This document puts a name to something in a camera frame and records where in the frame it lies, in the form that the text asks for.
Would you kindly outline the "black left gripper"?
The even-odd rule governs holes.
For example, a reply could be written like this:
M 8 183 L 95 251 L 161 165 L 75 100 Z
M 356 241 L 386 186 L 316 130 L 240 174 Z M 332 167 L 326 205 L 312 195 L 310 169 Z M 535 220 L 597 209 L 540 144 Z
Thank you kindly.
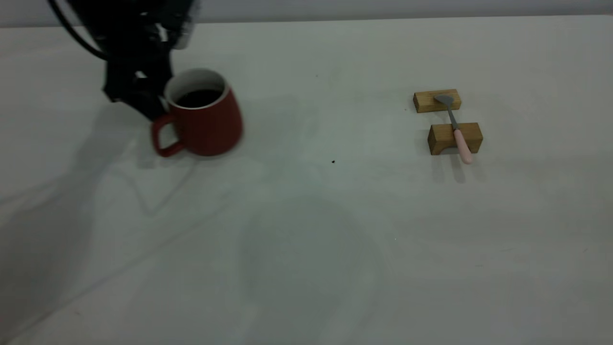
M 103 92 L 113 103 L 143 102 L 141 111 L 149 121 L 166 113 L 164 91 L 173 76 L 170 60 L 156 60 L 140 68 L 119 63 L 153 61 L 161 58 L 176 44 L 176 32 L 160 27 L 167 18 L 167 0 L 71 0 L 69 6 L 95 45 L 77 33 L 72 25 L 69 34 L 95 57 L 107 61 Z

